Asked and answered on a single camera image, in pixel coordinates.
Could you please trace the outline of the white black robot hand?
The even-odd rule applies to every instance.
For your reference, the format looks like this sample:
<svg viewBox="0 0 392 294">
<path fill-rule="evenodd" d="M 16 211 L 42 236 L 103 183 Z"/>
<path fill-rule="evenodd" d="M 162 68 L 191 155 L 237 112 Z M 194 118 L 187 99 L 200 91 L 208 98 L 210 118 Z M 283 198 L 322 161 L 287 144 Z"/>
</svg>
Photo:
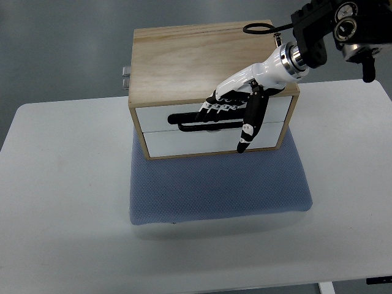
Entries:
<svg viewBox="0 0 392 294">
<path fill-rule="evenodd" d="M 280 45 L 266 61 L 252 64 L 220 83 L 204 101 L 196 120 L 215 121 L 243 108 L 242 131 L 236 148 L 243 153 L 260 132 L 269 98 L 308 72 L 309 66 L 296 43 Z"/>
</svg>

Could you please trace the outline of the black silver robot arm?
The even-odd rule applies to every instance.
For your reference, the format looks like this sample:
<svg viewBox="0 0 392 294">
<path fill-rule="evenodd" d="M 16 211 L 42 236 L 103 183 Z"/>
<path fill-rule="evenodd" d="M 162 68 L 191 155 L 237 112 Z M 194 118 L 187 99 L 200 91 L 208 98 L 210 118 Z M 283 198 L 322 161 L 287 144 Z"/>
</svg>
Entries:
<svg viewBox="0 0 392 294">
<path fill-rule="evenodd" d="M 323 38 L 331 34 L 345 61 L 361 64 L 363 81 L 375 80 L 375 57 L 391 48 L 390 1 L 311 1 L 291 16 L 291 23 L 245 25 L 246 34 L 277 34 L 292 29 L 294 42 L 279 45 L 279 75 L 288 82 L 324 65 Z"/>
</svg>

